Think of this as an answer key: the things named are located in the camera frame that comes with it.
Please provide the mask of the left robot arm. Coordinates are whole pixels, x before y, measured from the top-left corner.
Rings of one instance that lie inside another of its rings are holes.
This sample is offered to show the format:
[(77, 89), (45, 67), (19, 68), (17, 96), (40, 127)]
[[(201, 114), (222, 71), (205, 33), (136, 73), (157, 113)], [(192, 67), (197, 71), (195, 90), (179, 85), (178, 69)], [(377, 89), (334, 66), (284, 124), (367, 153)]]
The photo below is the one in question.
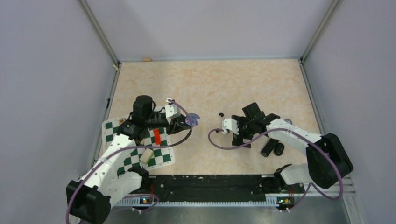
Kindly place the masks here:
[(165, 128), (168, 135), (188, 130), (187, 135), (173, 143), (175, 147), (192, 134), (193, 117), (175, 100), (166, 99), (165, 111), (155, 110), (151, 96), (137, 96), (129, 117), (120, 125), (110, 146), (93, 167), (78, 181), (70, 181), (66, 187), (67, 210), (65, 222), (70, 217), (90, 224), (102, 224), (112, 208), (129, 193), (144, 193), (150, 181), (142, 174), (143, 169), (118, 174), (118, 168), (135, 149), (160, 149), (163, 146), (145, 146), (142, 141), (151, 128)]

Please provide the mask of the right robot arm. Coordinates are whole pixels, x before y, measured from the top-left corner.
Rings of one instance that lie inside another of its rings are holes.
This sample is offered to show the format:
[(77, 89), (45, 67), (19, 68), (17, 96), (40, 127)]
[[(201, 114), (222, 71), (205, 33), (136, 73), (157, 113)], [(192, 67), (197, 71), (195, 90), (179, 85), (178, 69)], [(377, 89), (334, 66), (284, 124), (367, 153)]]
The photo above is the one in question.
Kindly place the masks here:
[(263, 134), (298, 150), (307, 159), (304, 164), (286, 165), (279, 169), (280, 176), (274, 179), (277, 191), (287, 192), (296, 183), (314, 183), (328, 189), (353, 171), (352, 162), (337, 135), (305, 131), (276, 114), (266, 115), (256, 102), (242, 110), (242, 116), (232, 115), (222, 122), (224, 131), (233, 133), (233, 146), (250, 148), (251, 145), (244, 140), (253, 140)]

